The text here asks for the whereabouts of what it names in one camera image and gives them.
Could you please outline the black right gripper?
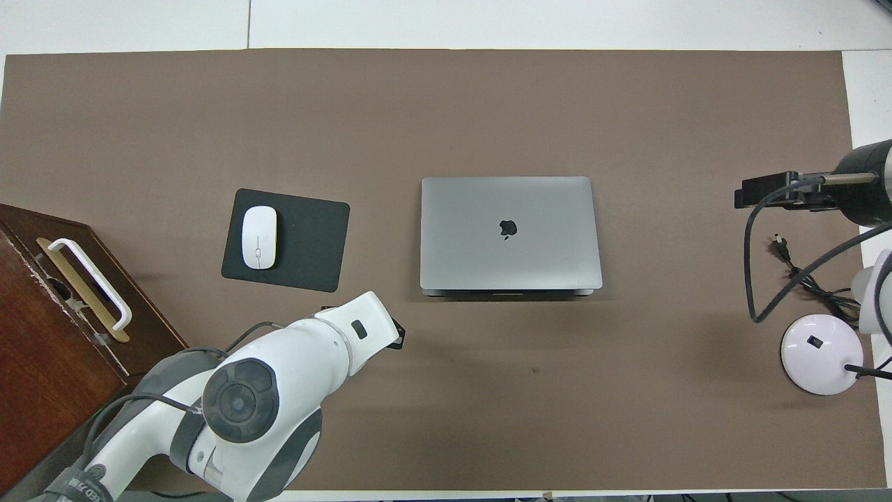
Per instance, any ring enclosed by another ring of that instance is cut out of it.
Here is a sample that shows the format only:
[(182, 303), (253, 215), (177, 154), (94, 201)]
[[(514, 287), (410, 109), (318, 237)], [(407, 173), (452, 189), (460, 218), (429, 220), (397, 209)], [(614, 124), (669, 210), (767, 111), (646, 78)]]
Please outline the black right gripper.
[[(857, 147), (845, 155), (834, 174), (874, 174), (869, 183), (835, 185), (833, 199), (823, 192), (821, 184), (803, 185), (791, 191), (791, 210), (834, 210), (838, 207), (852, 222), (864, 227), (876, 227), (891, 218), (891, 140)], [(734, 208), (756, 206), (775, 190), (790, 182), (818, 181), (831, 172), (779, 172), (746, 178), (734, 190)]]

